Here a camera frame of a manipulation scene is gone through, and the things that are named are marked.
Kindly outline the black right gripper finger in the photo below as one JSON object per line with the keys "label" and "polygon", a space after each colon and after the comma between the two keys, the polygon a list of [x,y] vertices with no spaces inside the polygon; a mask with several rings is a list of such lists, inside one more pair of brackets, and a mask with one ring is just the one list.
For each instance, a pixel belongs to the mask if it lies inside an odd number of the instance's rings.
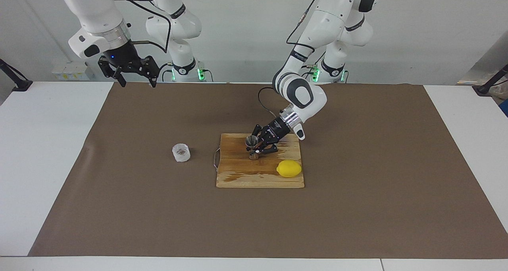
{"label": "black right gripper finger", "polygon": [[109,63],[109,61],[105,56],[100,56],[98,60],[98,66],[106,78],[114,79],[120,84],[122,88],[125,88],[127,82],[125,78],[122,76],[121,66],[113,69],[111,63]]}
{"label": "black right gripper finger", "polygon": [[155,88],[160,74],[160,67],[158,67],[155,59],[152,56],[140,58],[140,65],[137,74],[148,79],[150,85]]}

